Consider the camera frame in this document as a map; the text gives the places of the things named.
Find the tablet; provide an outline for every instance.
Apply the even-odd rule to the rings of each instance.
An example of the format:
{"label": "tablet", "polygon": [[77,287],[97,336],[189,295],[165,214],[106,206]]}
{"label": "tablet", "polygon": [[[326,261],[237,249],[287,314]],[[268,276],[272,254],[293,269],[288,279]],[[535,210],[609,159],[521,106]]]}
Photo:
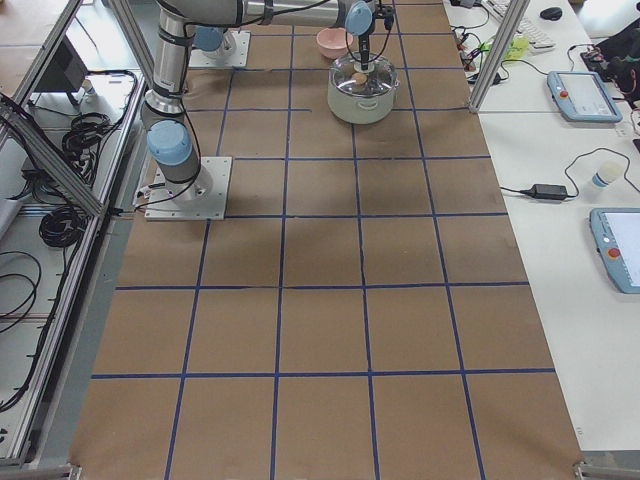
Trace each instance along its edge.
{"label": "tablet", "polygon": [[640,208],[596,208],[591,231],[609,277],[624,293],[640,293]]}
{"label": "tablet", "polygon": [[620,110],[594,72],[549,72],[547,85],[567,120],[605,123],[622,120]]}

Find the glass lid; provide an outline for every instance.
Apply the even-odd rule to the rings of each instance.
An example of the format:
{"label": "glass lid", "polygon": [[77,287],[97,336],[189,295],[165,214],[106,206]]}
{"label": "glass lid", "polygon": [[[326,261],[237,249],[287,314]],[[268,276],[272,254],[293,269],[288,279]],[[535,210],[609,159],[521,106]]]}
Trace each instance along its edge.
{"label": "glass lid", "polygon": [[389,60],[379,57],[370,65],[373,68],[364,73],[359,68],[357,53],[340,57],[331,65],[331,84],[341,92],[356,97],[378,97],[396,87],[398,74]]}

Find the pink bowl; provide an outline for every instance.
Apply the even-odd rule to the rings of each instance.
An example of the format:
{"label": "pink bowl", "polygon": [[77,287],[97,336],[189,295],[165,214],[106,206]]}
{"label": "pink bowl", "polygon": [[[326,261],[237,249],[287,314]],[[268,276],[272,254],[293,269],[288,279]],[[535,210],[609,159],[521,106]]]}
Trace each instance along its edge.
{"label": "pink bowl", "polygon": [[345,42],[345,30],[344,28],[325,28],[320,30],[316,35],[316,42],[318,42],[318,49],[320,53],[332,60],[340,58],[347,54],[347,45],[351,45],[353,42],[353,35],[347,34],[348,44]]}

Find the computer mouse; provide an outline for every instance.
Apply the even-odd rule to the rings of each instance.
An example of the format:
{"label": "computer mouse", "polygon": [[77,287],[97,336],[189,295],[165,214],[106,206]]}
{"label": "computer mouse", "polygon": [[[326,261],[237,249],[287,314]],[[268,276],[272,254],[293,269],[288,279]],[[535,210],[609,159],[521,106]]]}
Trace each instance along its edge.
{"label": "computer mouse", "polygon": [[560,7],[545,8],[540,12],[540,18],[545,20],[553,20],[555,22],[560,20],[560,17],[562,17],[562,9]]}

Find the white keyboard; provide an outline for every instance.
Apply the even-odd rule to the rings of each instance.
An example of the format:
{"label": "white keyboard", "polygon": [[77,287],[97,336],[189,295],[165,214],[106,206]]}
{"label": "white keyboard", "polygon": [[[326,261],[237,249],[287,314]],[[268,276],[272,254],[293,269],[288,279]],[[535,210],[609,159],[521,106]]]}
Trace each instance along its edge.
{"label": "white keyboard", "polygon": [[[502,19],[509,8],[511,0],[482,0],[482,4],[487,11],[498,19]],[[556,46],[555,40],[536,27],[531,20],[523,17],[518,25],[518,33],[529,40],[529,47],[532,52],[545,52],[553,50]]]}

